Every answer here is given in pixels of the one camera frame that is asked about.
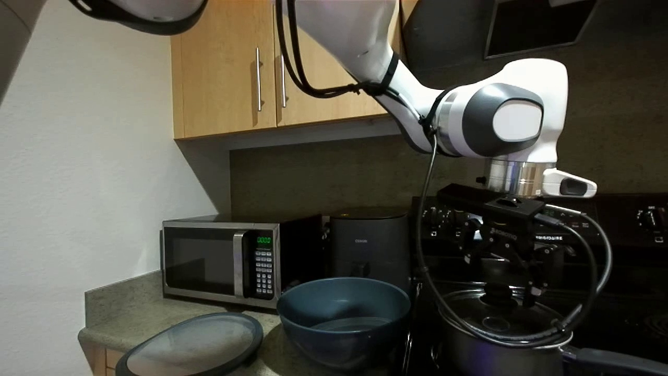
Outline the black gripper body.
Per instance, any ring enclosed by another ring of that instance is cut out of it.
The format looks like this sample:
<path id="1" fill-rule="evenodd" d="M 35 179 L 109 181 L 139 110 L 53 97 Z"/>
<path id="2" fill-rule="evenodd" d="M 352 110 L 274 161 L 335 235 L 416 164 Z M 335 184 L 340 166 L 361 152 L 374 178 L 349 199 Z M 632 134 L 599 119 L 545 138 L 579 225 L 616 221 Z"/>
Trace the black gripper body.
<path id="1" fill-rule="evenodd" d="M 538 221 L 545 202 L 450 184 L 436 202 L 448 212 L 448 249 L 485 281 L 545 281 L 549 244 L 562 236 Z"/>

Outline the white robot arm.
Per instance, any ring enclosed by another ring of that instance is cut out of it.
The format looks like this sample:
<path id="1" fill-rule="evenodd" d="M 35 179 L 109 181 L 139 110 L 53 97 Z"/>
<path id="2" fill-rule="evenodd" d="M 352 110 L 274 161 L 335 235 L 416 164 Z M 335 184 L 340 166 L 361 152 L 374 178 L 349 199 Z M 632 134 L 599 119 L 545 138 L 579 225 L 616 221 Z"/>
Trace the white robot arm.
<path id="1" fill-rule="evenodd" d="M 171 39 L 173 137 L 239 134 L 278 123 L 278 74 L 303 101 L 288 121 L 356 117 L 363 94 L 419 152 L 483 158 L 514 197 L 562 197 L 558 168 L 567 70 L 517 58 L 459 85 L 424 81 L 399 49 L 401 0 L 69 0 L 95 21 Z"/>

